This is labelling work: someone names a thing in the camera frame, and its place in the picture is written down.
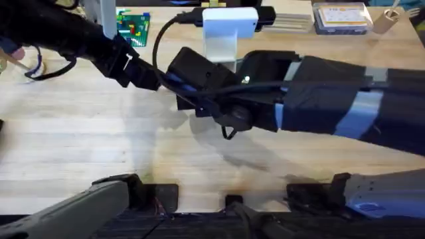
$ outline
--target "wooden table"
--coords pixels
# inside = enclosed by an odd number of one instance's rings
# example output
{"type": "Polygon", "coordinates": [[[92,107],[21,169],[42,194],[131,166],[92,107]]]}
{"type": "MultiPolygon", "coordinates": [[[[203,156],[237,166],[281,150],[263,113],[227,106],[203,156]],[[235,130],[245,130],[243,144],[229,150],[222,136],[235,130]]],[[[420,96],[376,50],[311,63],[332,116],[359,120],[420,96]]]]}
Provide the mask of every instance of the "wooden table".
{"type": "MultiPolygon", "coordinates": [[[[151,62],[159,29],[183,9],[132,9],[152,15],[141,57],[151,62]]],[[[382,11],[369,10],[373,17],[382,11]]],[[[182,46],[201,52],[201,37],[201,29],[172,26],[160,45],[161,68],[182,46]]],[[[425,50],[407,19],[383,36],[258,33],[238,46],[239,56],[256,49],[295,50],[368,66],[425,69],[425,50]]],[[[65,64],[54,52],[43,54],[49,70],[65,64]]],[[[285,210],[281,199],[289,182],[425,167],[417,155],[328,135],[253,129],[227,141],[211,118],[178,112],[171,92],[121,88],[86,60],[60,78],[30,84],[8,68],[0,75],[0,118],[6,122],[0,214],[36,212],[96,179],[122,173],[137,173],[146,183],[179,184],[181,212],[216,211],[229,193],[244,195],[256,209],[285,210]]]]}

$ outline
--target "robotic arm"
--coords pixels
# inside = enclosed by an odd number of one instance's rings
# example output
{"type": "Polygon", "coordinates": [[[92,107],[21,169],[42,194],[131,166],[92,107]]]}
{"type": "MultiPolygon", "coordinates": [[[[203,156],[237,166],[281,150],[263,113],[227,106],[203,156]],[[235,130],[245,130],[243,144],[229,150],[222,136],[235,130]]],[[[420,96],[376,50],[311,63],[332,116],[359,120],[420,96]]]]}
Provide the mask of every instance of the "robotic arm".
{"type": "MultiPolygon", "coordinates": [[[[121,86],[177,95],[179,110],[213,117],[222,134],[259,127],[340,135],[425,155],[425,71],[369,68],[295,52],[257,50],[236,73],[183,47],[168,71],[157,68],[157,49],[173,23],[202,26],[202,8],[171,19],[158,34],[153,65],[120,36],[48,0],[0,2],[0,37],[57,51],[71,62],[85,58],[121,86]],[[226,127],[233,131],[227,133],[226,127]]],[[[272,7],[257,8],[257,29],[270,25],[272,7]]]]}

